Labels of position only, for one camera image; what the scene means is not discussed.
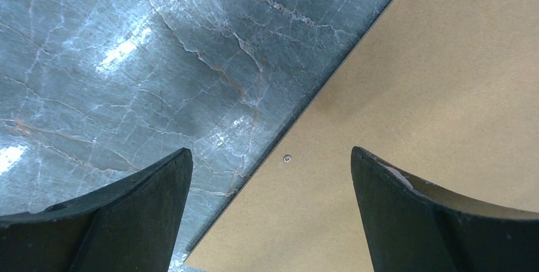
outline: floor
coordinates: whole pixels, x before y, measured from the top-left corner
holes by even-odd
[[[171,271],[390,0],[0,0],[0,214],[193,150]]]

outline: cardboard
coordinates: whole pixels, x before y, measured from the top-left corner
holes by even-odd
[[[353,146],[539,212],[538,118],[539,0],[394,0],[186,264],[371,271]]]

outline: marble surface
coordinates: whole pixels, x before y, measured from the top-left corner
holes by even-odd
[[[171,271],[390,0],[0,0],[0,214],[193,150]]]

